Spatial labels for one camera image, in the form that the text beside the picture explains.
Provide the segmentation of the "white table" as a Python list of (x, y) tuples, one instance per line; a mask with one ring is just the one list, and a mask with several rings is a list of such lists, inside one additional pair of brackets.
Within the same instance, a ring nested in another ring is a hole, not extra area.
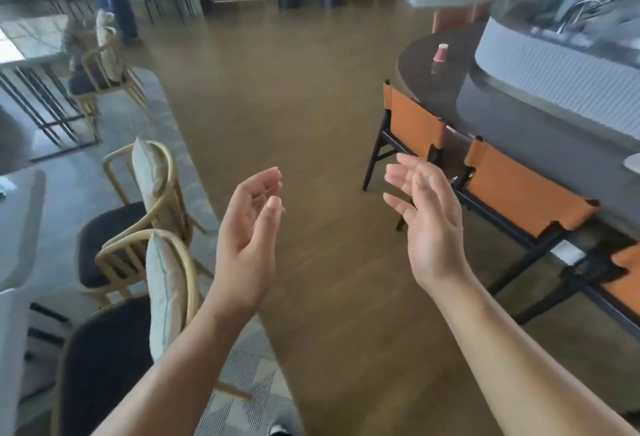
[(21, 287), (33, 270), (45, 184), (36, 167), (0, 176), (0, 293)]

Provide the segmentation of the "grey patterned rug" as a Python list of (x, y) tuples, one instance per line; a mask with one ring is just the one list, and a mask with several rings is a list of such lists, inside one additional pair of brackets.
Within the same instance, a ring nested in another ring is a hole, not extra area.
[[(44, 430), (52, 434), (63, 347), (76, 328), (98, 312), (76, 279), (77, 238), (93, 218), (122, 206), (102, 168), (103, 159), (137, 137), (168, 147), (177, 161), (188, 213), (212, 233), (196, 233), (190, 256), (201, 275), (214, 270), (219, 222), (211, 209), (186, 144), (156, 75), (134, 68), (149, 100), (150, 120), (125, 93), (99, 99), (102, 140), (88, 149), (32, 166), (46, 175), (42, 223), (35, 264), (26, 282), (0, 293), (0, 436), (29, 429), (40, 413), (51, 416)], [(134, 202), (141, 196), (125, 166), (113, 172)]]

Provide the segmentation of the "person's left forearm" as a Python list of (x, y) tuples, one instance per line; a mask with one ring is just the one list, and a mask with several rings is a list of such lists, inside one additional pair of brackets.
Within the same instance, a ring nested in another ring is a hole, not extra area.
[(168, 351), (91, 436), (193, 436), (242, 329), (264, 296), (208, 296)]

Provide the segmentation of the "grey back cushion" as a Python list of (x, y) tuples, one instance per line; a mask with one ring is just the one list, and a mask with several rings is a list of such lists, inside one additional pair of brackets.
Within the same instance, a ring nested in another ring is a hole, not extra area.
[(100, 51), (100, 59), (110, 81), (120, 82), (122, 76), (121, 61), (118, 56), (118, 34), (115, 15), (99, 9), (95, 17), (95, 34)]
[(188, 292), (175, 249), (157, 233), (148, 241), (146, 273), (150, 299), (149, 349), (154, 362), (158, 362), (184, 329)]
[(166, 146), (136, 138), (131, 151), (134, 178), (149, 213), (170, 188), (170, 158)]

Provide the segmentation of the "wooden chair with dark seat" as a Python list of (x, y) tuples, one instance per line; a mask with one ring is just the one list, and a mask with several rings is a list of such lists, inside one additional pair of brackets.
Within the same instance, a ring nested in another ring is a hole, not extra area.
[(83, 114), (93, 136), (99, 140), (98, 117), (100, 109), (98, 99), (106, 94), (123, 91), (150, 119), (148, 100), (138, 76), (133, 72), (124, 57), (124, 45), (118, 38), (118, 56), (122, 66), (120, 82), (109, 80), (100, 59), (98, 45), (92, 49), (80, 46), (71, 60), (72, 75), (68, 81), (68, 92)]
[[(197, 271), (185, 244), (166, 230), (146, 229), (117, 241), (109, 250), (128, 247), (137, 240), (148, 242), (154, 233), (170, 242), (186, 277), (188, 302), (182, 334), (201, 307)], [(146, 372), (159, 362), (154, 362), (149, 349), (147, 273), (143, 281), (130, 289), (131, 297), (96, 312), (76, 328), (65, 343), (52, 413), (54, 436), (91, 436)], [(251, 397), (248, 392), (221, 382), (215, 384), (214, 391), (245, 400)]]
[(109, 295), (118, 293), (123, 298), (131, 297), (130, 287), (143, 281), (146, 274), (146, 240), (133, 241), (132, 245), (116, 250), (109, 250), (111, 245), (146, 229), (167, 230), (176, 234), (187, 247), (191, 246), (196, 230), (204, 235), (212, 233), (188, 213), (179, 182), (178, 164), (167, 146), (171, 158), (170, 188), (166, 195), (149, 213), (142, 197), (134, 202), (127, 196), (112, 166), (116, 160), (125, 160), (127, 171), (140, 193), (131, 163), (132, 146), (133, 143), (109, 153), (102, 162), (104, 174), (122, 206), (90, 220), (77, 238), (76, 279), (79, 290), (95, 301), (99, 309), (112, 304)]

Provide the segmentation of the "chrome faucet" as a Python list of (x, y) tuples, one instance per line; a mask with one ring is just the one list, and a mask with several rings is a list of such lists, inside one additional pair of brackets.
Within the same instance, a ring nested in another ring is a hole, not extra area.
[(593, 16), (601, 10), (619, 0), (581, 0), (569, 6), (557, 19), (555, 32), (561, 34), (569, 25), (576, 24), (583, 15)]

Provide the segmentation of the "person's right forearm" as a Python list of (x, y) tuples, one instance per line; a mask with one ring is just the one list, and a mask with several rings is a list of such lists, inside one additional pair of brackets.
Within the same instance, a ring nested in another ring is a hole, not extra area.
[(504, 436), (640, 436), (544, 351), (472, 272), (427, 289)]

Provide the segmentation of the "white ribbed bar counter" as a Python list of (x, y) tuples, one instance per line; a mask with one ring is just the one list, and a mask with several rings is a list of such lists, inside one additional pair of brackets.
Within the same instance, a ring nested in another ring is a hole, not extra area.
[(475, 52), (488, 76), (640, 141), (640, 69), (489, 19)]

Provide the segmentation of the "orange leather black-frame chair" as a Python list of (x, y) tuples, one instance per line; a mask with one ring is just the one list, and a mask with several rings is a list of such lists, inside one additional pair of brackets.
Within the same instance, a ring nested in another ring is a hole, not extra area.
[(366, 191), (378, 162), (397, 153), (420, 157), (442, 167), (446, 125), (419, 102), (391, 85), (383, 83), (383, 117), (365, 171)]
[(475, 136), (452, 188), (461, 204), (526, 248), (488, 288), (498, 294), (600, 209)]
[(640, 242), (613, 254), (594, 249), (565, 266), (558, 285), (539, 301), (513, 316), (518, 325), (582, 294), (625, 332), (640, 341)]

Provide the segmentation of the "person's right hand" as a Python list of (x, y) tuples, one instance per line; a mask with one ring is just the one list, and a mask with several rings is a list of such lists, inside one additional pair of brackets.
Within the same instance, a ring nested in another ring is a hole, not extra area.
[[(436, 301), (448, 287), (467, 282), (470, 268), (463, 248), (463, 222), (460, 202), (443, 170), (419, 157), (398, 153), (397, 162), (386, 167), (385, 181), (411, 197), (405, 201), (383, 194), (388, 206), (401, 215), (407, 225), (408, 256), (413, 277)], [(417, 216), (412, 198), (415, 171), (423, 173), (436, 191), (446, 220), (426, 223)]]

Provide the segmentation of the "person's left hand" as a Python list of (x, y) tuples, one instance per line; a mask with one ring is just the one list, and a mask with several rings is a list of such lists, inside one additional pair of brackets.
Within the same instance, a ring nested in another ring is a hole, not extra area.
[(279, 196), (282, 173), (271, 167), (237, 185), (221, 221), (214, 282), (209, 295), (216, 312), (246, 323), (259, 309), (275, 278), (273, 254), (255, 249), (255, 222), (271, 196)]

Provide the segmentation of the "glass table with black frame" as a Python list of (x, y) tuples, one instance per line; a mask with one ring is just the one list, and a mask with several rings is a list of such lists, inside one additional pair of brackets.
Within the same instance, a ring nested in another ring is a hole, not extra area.
[(0, 20), (0, 146), (37, 164), (99, 143), (68, 91), (65, 14)]

